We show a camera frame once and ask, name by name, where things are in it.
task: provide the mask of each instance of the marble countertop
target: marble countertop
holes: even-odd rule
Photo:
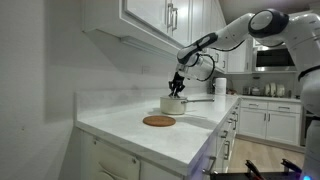
[[[278,98],[278,97],[248,96],[248,95],[239,95],[239,97],[242,99],[252,99],[252,100],[301,103],[300,99],[294,99],[294,98]]]
[[[184,115],[174,115],[176,124],[152,127],[143,118],[163,115],[160,100],[122,111],[77,119],[75,125],[120,148],[187,175],[202,155],[203,146],[220,122],[227,117],[239,96],[202,95],[193,99],[215,99],[214,102],[188,103]]]

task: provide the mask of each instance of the kitchen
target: kitchen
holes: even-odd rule
[[[147,52],[124,44],[111,33],[83,33],[83,4],[79,0],[32,2],[0,2],[1,179],[81,179],[82,132],[74,126],[75,93],[136,90],[141,94],[143,89],[151,89],[151,97],[167,94],[176,61],[162,52],[172,54],[176,50],[138,32],[135,35],[140,40],[162,48],[160,55],[154,48]],[[221,19],[208,27],[203,24],[205,32],[196,29],[202,25],[192,27],[195,29],[191,32],[201,32],[194,39],[221,29],[226,25]],[[187,45],[184,38],[178,38]],[[229,59],[223,53],[212,53],[220,58],[216,65],[223,76]],[[251,85],[243,82],[255,75],[231,76],[234,87],[241,92],[242,86]],[[276,82],[274,76],[261,74],[260,78],[266,80],[260,85]],[[295,75],[281,76],[286,81],[276,83],[292,88],[293,95],[298,94],[295,78],[291,79]],[[185,85],[185,94],[207,92],[206,83],[185,81]]]

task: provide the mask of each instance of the paper towel roll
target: paper towel roll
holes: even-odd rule
[[[217,78],[216,79],[216,89],[215,94],[217,95],[226,95],[227,88],[227,79],[226,78]]]

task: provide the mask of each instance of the floor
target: floor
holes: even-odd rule
[[[251,160],[260,172],[283,171],[282,158],[302,167],[304,154],[236,139],[228,172],[246,172],[246,160]]]

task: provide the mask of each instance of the pot handle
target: pot handle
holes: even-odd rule
[[[214,99],[199,99],[199,100],[185,100],[185,101],[181,101],[181,104],[186,104],[186,103],[190,103],[190,102],[214,102]]]

